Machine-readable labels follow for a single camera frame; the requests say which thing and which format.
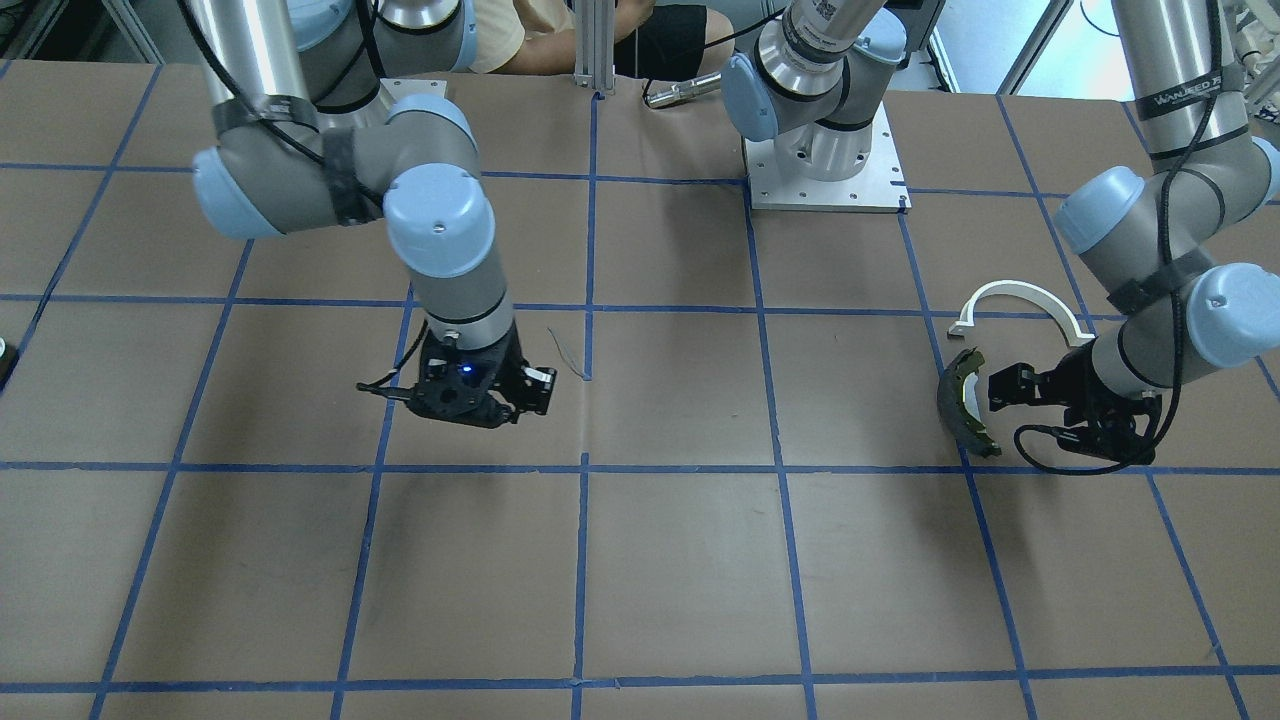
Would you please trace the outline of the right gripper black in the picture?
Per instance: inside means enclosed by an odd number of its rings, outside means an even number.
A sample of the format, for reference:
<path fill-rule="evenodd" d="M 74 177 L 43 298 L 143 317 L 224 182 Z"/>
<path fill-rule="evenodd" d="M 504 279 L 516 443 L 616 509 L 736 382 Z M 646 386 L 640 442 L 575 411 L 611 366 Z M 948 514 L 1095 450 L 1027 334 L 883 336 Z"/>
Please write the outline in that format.
<path fill-rule="evenodd" d="M 461 348 L 422 323 L 419 379 L 404 392 L 404 406 L 426 419 L 493 429 L 515 424 L 524 413 L 548 413 L 557 370 L 532 366 L 518 329 L 484 348 Z"/>

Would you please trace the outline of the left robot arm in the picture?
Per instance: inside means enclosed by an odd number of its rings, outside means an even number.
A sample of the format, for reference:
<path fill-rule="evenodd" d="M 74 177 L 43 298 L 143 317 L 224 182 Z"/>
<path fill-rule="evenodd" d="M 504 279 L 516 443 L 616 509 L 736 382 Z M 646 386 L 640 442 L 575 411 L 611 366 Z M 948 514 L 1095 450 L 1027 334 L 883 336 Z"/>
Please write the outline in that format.
<path fill-rule="evenodd" d="M 1125 322 L 1048 372 L 995 373 L 987 393 L 995 411 L 1062 407 L 1061 425 L 1037 432 L 1106 473 L 1152 464 L 1185 384 L 1277 347 L 1277 277 L 1204 251 L 1277 193 L 1277 150 L 1251 133 L 1230 13 L 1220 1 L 1115 1 L 1114 15 L 1152 174 L 1107 169 L 1053 220 Z M 795 133 L 803 174 L 841 181 L 859 172 L 904 56 L 902 23 L 881 1 L 792 1 L 723 65 L 724 108 L 745 140 Z"/>

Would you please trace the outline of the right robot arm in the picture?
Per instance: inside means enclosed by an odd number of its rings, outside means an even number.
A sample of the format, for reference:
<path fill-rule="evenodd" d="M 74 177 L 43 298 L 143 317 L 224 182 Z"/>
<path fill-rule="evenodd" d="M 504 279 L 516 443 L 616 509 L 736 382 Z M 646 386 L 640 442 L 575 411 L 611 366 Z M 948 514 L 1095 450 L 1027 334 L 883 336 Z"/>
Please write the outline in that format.
<path fill-rule="evenodd" d="M 477 142 L 443 92 L 392 92 L 462 70 L 471 1 L 182 1 L 206 67 L 216 143 L 193 160 L 209 222 L 264 240 L 384 220 L 425 320 L 419 378 L 358 389 L 412 414 L 497 428 L 548 411 L 556 370 L 524 356 Z"/>

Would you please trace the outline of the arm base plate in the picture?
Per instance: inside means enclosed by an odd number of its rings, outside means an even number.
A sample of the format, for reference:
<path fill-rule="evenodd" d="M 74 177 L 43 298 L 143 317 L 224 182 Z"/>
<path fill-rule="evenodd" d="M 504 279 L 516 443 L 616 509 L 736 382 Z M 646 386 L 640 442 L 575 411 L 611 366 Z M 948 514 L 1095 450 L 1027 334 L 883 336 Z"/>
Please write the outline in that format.
<path fill-rule="evenodd" d="M 384 78 L 380 79 L 381 90 L 379 96 L 384 99 L 387 104 L 394 104 L 404 97 L 417 94 L 426 94 L 438 97 L 445 97 L 448 94 L 448 82 L 445 79 L 435 78 Z"/>
<path fill-rule="evenodd" d="M 883 104 L 844 132 L 817 123 L 742 141 L 751 206 L 774 211 L 899 213 L 913 206 Z"/>

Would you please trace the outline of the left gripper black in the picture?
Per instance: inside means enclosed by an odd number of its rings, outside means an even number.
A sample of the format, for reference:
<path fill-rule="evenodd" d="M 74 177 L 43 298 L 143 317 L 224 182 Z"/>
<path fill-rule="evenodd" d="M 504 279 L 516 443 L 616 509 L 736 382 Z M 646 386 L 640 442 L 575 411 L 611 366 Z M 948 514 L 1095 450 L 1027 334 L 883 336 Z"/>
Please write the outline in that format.
<path fill-rule="evenodd" d="M 1014 446 L 1028 462 L 1020 436 L 1037 430 L 1052 436 L 1059 447 L 1115 462 L 1152 462 L 1155 434 L 1162 401 L 1158 397 L 1129 398 L 1114 393 L 1094 370 L 1089 345 L 1073 350 L 1059 365 L 1037 373 L 1027 363 L 1015 363 L 989 377 L 988 404 L 992 411 L 1010 405 L 1061 405 L 1065 427 L 1023 425 L 1014 433 Z"/>

